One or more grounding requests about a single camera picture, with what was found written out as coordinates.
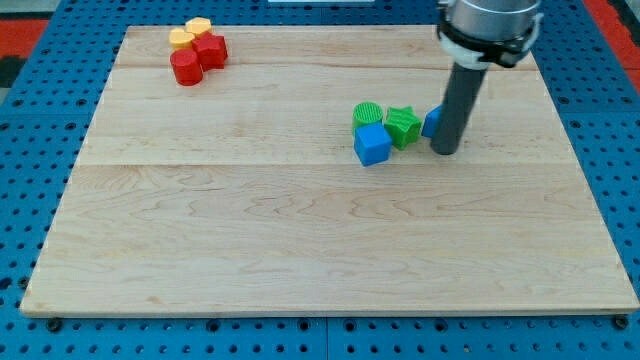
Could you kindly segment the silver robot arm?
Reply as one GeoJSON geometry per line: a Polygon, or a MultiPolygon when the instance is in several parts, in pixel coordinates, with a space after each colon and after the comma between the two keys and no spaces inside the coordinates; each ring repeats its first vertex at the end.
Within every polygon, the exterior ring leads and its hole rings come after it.
{"type": "Polygon", "coordinates": [[[440,0],[438,10],[441,47],[474,71],[515,67],[536,42],[543,18],[540,0],[440,0]]]}

